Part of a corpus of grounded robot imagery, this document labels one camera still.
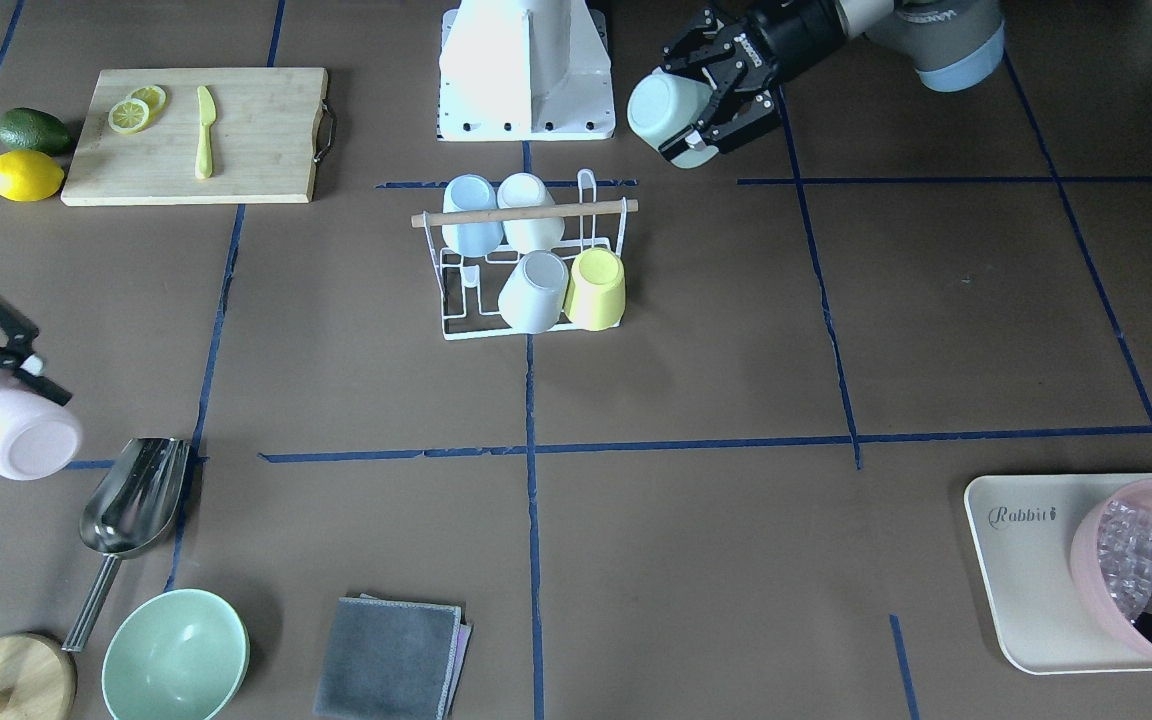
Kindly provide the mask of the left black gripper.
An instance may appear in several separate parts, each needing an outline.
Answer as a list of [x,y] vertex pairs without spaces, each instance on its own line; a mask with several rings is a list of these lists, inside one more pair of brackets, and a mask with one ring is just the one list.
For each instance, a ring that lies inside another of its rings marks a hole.
[[746,103],[732,118],[702,123],[707,103],[685,100],[681,124],[666,131],[658,152],[677,168],[699,168],[718,156],[748,145],[778,123],[771,88],[812,69],[847,40],[838,1],[755,1],[736,15],[705,5],[664,45],[664,73],[732,85]]

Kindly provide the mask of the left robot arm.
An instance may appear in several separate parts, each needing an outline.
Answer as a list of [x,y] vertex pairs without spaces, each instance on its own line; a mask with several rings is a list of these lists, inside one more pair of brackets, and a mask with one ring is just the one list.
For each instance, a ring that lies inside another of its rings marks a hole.
[[780,126],[774,92],[864,37],[902,54],[935,92],[978,85],[1005,55],[996,1],[755,1],[723,18],[707,3],[664,45],[664,91],[641,138],[680,168],[730,154]]

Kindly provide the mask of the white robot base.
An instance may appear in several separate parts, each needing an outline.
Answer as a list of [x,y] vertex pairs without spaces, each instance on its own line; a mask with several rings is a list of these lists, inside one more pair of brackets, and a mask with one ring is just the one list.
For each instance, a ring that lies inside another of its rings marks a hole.
[[438,65],[439,141],[614,135],[607,26],[585,1],[462,1],[444,13]]

